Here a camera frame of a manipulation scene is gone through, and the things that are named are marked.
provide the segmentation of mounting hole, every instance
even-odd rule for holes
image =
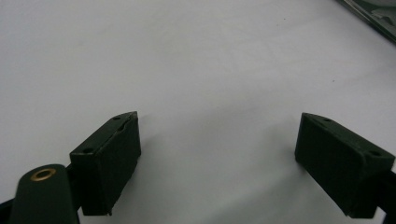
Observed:
[[[369,151],[369,153],[372,154],[373,156],[381,156],[381,153],[377,151]]]
[[[32,181],[42,181],[42,180],[46,180],[50,177],[52,177],[53,175],[55,175],[56,170],[52,169],[52,168],[48,168],[48,169],[42,169],[40,171],[35,172],[30,179]]]
[[[84,150],[82,150],[83,153],[92,153],[93,152],[93,148],[88,147],[88,148],[84,148]]]

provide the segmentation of white table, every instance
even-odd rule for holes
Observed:
[[[104,223],[354,220],[294,160],[302,112],[396,153],[396,47],[333,0],[0,2],[0,202],[137,110]]]

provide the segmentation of white surface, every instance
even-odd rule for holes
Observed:
[[[332,0],[0,1],[0,202],[137,110],[142,157],[102,223],[344,217],[294,161],[302,112],[396,153],[396,48]]]

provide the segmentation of black object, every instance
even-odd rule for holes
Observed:
[[[76,224],[84,215],[111,215],[141,154],[136,112],[118,115],[70,153],[25,174],[14,200],[0,204],[0,223]]]
[[[379,33],[396,43],[396,1],[337,0]]]
[[[333,120],[303,113],[295,157],[345,215],[372,218],[380,206],[394,223],[395,157],[386,150]]]

